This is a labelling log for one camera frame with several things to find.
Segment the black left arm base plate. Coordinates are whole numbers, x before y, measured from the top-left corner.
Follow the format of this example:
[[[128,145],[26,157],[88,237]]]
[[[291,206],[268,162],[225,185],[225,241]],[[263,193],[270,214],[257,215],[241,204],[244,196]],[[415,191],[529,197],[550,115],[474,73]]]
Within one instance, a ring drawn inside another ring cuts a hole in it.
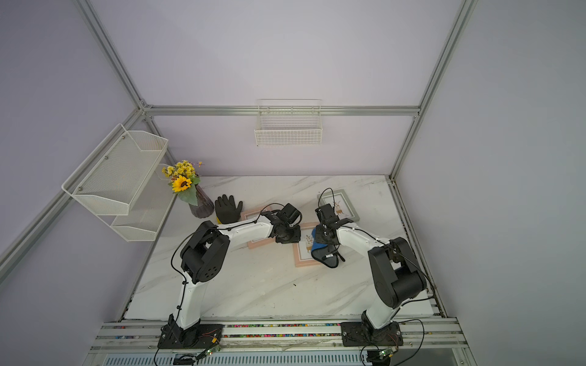
[[[211,349],[220,343],[224,325],[201,324],[181,328],[174,315],[161,327],[158,349]]]

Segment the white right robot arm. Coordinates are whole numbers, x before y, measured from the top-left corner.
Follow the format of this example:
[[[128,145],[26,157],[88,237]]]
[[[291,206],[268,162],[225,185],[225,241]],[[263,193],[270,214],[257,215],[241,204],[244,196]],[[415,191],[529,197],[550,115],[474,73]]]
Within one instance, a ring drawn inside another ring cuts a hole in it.
[[[329,204],[318,207],[315,213],[319,224],[312,233],[312,259],[337,268],[342,247],[367,258],[378,299],[361,315],[363,329],[373,334],[388,328],[404,305],[427,290],[427,277],[416,263],[410,244],[402,237],[387,239],[369,233],[350,219],[339,218]]]

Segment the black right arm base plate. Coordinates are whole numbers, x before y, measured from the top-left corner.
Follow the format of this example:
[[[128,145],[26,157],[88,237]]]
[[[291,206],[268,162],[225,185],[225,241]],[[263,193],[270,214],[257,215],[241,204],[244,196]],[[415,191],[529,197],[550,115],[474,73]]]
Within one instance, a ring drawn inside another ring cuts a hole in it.
[[[343,322],[340,329],[345,347],[404,345],[399,323],[392,321],[376,329],[368,320],[366,312],[361,315],[359,322]]]

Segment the blue microfibre cloth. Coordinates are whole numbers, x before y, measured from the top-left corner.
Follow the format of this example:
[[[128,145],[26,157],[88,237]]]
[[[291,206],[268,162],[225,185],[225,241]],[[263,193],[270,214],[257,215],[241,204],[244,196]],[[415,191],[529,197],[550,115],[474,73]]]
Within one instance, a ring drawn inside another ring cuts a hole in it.
[[[315,261],[325,265],[328,268],[337,268],[340,264],[340,255],[337,247],[331,244],[325,244],[318,240],[317,228],[311,232],[313,243],[311,246],[311,257]]]

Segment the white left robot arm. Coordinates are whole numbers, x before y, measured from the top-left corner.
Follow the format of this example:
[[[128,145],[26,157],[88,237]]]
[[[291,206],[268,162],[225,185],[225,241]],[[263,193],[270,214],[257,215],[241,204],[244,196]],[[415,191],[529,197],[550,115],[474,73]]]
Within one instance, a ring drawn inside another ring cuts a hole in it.
[[[232,244],[273,238],[289,244],[301,239],[302,213],[291,204],[279,210],[261,210],[258,215],[238,224],[213,224],[205,221],[179,246],[180,267],[173,266],[183,277],[183,288],[176,314],[169,316],[167,340],[180,346],[193,346],[208,334],[200,330],[201,304],[207,283],[221,271]]]

